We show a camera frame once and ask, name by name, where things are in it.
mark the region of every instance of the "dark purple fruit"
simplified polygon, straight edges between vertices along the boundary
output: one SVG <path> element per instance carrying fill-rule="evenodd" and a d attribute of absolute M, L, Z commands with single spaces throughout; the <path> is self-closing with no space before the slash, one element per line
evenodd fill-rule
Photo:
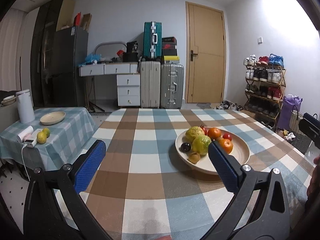
<path fill-rule="evenodd" d="M 180 146 L 180 150 L 184 153 L 191 151 L 191 145 L 190 143 L 183 143 Z"/>

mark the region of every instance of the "green fruit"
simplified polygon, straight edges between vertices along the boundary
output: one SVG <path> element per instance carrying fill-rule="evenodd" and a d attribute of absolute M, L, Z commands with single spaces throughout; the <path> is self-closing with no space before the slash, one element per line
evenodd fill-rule
<path fill-rule="evenodd" d="M 211 139 L 206 135 L 198 135 L 192 143 L 192 151 L 204 156 L 208 153 L 208 147 L 211 143 Z"/>
<path fill-rule="evenodd" d="M 47 141 L 47 135 L 45 132 L 38 132 L 37 134 L 37 141 L 40 144 L 43 144 Z"/>
<path fill-rule="evenodd" d="M 186 138 L 190 143 L 192 143 L 198 135 L 204 135 L 204 131 L 199 126 L 193 126 L 186 131 Z"/>
<path fill-rule="evenodd" d="M 43 128 L 42 131 L 47 135 L 47 138 L 50 136 L 49 128 Z"/>

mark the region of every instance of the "teal suitcase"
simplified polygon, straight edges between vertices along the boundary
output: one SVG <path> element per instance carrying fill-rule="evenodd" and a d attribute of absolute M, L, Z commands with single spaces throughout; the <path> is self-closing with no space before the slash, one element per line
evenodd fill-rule
<path fill-rule="evenodd" d="M 162 24 L 157 22 L 144 23 L 143 56 L 149 59 L 161 58 Z"/>

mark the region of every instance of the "white power bank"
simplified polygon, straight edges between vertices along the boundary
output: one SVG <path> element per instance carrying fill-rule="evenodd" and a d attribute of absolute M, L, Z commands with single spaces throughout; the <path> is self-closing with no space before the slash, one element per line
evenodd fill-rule
<path fill-rule="evenodd" d="M 37 134 L 41 131 L 42 129 L 37 129 L 26 138 L 24 142 L 27 144 L 27 147 L 33 148 L 37 144 Z"/>

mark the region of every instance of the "laundry basket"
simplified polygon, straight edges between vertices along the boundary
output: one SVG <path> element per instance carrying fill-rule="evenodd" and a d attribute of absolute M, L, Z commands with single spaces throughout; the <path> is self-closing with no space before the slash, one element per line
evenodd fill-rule
<path fill-rule="evenodd" d="M 299 122 L 301 119 L 303 119 L 303 114 L 298 112 L 298 109 L 292 110 L 289 127 L 290 132 L 293 132 L 293 134 L 295 135 L 295 139 L 290 143 L 302 154 L 305 154 L 310 146 L 311 139 L 299 130 Z"/>

